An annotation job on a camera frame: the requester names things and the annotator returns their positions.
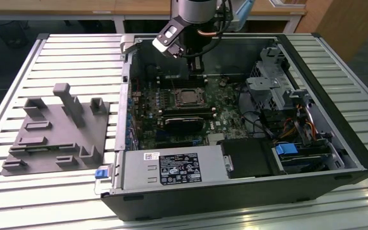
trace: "slotted aluminum platform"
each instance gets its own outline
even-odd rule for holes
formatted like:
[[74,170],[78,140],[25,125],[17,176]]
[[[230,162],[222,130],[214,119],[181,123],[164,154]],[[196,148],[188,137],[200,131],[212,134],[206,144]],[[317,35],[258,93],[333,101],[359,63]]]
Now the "slotted aluminum platform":
[[[110,102],[104,164],[112,163],[121,82],[117,34],[50,35],[32,48],[0,106],[0,171],[25,117],[26,97],[46,104],[54,83],[72,85],[81,102],[102,97]],[[288,36],[368,148],[368,89],[323,39]],[[300,87],[304,84],[292,71]],[[122,222],[94,194],[94,170],[2,177],[0,175],[0,229],[348,229],[368,227],[368,179],[302,203]]]

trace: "warning label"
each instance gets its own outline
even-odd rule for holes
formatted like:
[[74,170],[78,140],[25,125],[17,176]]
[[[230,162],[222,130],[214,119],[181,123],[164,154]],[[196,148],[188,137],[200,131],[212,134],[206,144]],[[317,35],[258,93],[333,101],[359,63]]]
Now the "warning label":
[[161,185],[201,182],[196,153],[158,156]]

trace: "blue tab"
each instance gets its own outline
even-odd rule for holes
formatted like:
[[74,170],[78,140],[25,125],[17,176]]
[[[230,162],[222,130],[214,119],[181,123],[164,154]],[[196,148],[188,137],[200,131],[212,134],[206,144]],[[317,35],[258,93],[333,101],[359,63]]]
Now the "blue tab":
[[94,173],[96,179],[105,179],[108,178],[108,169],[97,169]]
[[297,149],[294,144],[278,144],[276,147],[276,153],[278,155],[281,154],[296,154],[297,153]]

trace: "white sticker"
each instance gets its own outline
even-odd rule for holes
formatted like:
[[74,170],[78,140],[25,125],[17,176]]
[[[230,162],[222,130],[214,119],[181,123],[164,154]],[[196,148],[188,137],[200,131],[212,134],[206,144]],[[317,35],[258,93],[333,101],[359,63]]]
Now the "white sticker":
[[144,160],[157,160],[160,156],[158,152],[145,152],[144,153]]
[[290,14],[293,14],[293,15],[304,15],[305,12],[290,12]]
[[112,11],[92,11],[93,13],[112,13]]

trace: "copper pipe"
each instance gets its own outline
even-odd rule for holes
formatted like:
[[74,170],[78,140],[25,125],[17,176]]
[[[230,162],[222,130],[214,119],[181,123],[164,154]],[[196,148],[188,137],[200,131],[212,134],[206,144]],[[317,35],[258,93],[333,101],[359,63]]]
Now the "copper pipe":
[[198,35],[205,36],[205,37],[214,37],[216,32],[204,32],[201,30],[197,30]]

